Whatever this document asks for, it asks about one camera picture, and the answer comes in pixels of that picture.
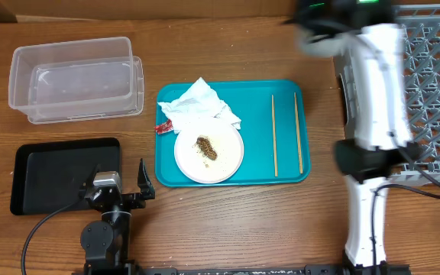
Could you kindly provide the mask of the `large white plate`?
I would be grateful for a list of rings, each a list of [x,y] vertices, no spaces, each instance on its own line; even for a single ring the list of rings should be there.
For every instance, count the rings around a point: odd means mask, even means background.
[[[210,160],[200,151],[197,137],[209,139],[218,155],[216,160]],[[177,135],[174,157],[180,171],[190,180],[220,183],[239,169],[244,158],[244,142],[232,125],[218,118],[198,118]]]

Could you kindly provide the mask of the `brown food scrap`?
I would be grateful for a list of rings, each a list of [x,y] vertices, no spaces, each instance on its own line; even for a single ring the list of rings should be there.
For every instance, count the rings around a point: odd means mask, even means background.
[[[216,160],[218,155],[216,151],[213,149],[212,144],[209,139],[206,137],[197,137],[196,144],[199,147],[200,151],[210,160]]]

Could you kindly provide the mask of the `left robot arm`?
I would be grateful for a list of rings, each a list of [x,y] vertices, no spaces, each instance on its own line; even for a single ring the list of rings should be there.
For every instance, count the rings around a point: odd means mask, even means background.
[[[115,171],[101,172],[95,167],[79,188],[79,197],[91,209],[101,213],[98,221],[89,223],[81,233],[85,251],[84,274],[143,274],[143,269],[128,258],[131,211],[146,207],[155,198],[155,190],[140,162],[137,173],[139,192],[123,193],[121,177]]]

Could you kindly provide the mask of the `clear plastic storage bin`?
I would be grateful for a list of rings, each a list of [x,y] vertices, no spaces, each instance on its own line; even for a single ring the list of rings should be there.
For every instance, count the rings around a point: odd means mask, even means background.
[[[35,121],[129,113],[136,85],[127,37],[25,46],[13,53],[8,104]]]

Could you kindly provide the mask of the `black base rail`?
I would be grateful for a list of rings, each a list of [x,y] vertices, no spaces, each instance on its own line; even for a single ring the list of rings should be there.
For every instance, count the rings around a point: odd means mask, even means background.
[[[363,274],[371,275],[372,267],[356,267],[351,270],[337,264],[309,264],[301,268],[267,268],[267,269],[243,269],[243,270],[177,270],[175,268],[140,268],[138,265],[117,270],[93,270],[85,267],[84,271],[78,274],[125,274],[125,275],[351,275]]]

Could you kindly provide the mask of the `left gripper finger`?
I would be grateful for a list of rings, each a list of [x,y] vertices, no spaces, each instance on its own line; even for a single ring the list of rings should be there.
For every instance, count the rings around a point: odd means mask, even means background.
[[[155,189],[147,174],[144,160],[141,159],[137,174],[137,186],[141,190],[143,200],[155,199]]]
[[[94,166],[94,168],[92,169],[91,173],[89,174],[89,176],[86,178],[86,180],[84,181],[84,183],[81,185],[81,187],[79,188],[79,192],[78,192],[78,196],[79,197],[85,197],[86,194],[92,190],[93,188],[93,181],[95,179],[96,174],[100,171],[100,165],[96,164]]]

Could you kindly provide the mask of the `black plastic tray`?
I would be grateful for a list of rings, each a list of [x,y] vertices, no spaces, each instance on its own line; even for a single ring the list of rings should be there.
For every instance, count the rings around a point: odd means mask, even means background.
[[[78,199],[79,188],[95,167],[121,171],[118,139],[55,141],[20,146],[15,154],[10,211],[50,214]]]

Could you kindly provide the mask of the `red sauce packet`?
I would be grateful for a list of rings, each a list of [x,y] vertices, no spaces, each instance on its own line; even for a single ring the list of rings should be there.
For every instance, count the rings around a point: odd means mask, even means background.
[[[165,134],[173,130],[173,123],[170,119],[154,127],[157,134]]]

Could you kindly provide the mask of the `crumpled white paper napkin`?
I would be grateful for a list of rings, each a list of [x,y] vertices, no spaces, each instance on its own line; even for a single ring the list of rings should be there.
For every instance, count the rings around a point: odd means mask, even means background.
[[[241,129],[241,119],[229,105],[218,97],[217,92],[202,78],[198,78],[178,99],[158,102],[161,111],[173,123],[173,132],[179,134],[197,118],[219,118]]]

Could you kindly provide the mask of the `teal serving tray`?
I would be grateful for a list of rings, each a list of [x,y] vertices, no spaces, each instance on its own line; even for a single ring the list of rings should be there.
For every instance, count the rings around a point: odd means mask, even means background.
[[[290,80],[211,82],[209,84],[241,119],[244,158],[222,186],[298,183],[310,173],[309,139],[301,89]],[[299,172],[293,93],[299,109],[303,173]],[[271,95],[277,130],[278,177],[274,176]]]

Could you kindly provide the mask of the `grey dishwasher rack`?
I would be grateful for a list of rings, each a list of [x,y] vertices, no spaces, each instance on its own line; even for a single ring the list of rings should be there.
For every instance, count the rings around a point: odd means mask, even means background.
[[[440,182],[440,4],[397,5],[403,33],[403,85],[406,117],[419,158],[392,169],[393,183],[423,186]]]

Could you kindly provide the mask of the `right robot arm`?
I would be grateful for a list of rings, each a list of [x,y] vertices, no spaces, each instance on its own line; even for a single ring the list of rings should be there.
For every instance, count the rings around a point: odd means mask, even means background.
[[[383,247],[390,175],[420,155],[406,117],[403,33],[390,1],[298,1],[288,24],[299,48],[333,57],[341,70],[348,121],[334,146],[335,162],[349,195],[345,263],[356,274],[392,271]]]

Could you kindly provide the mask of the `grey bowl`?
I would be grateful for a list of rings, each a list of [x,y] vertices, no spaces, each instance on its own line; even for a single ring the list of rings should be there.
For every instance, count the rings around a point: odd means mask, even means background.
[[[298,48],[305,55],[311,57],[329,58],[342,55],[352,36],[352,33],[331,36],[328,34],[315,34],[313,31],[303,27],[296,29]]]

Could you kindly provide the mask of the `wooden chopstick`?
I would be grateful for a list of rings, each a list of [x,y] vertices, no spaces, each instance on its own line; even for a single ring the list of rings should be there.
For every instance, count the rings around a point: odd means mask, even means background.
[[[296,123],[296,142],[297,142],[297,152],[298,152],[298,161],[299,161],[299,172],[303,174],[303,153],[301,147],[301,137],[300,137],[300,129],[299,129],[299,109],[296,92],[293,93],[293,101],[294,101],[294,113],[295,113],[295,123]]]
[[[274,95],[271,95],[271,117],[272,117],[272,131],[273,131],[273,165],[274,165],[274,176],[278,177],[277,130],[276,130],[276,111],[275,111]]]

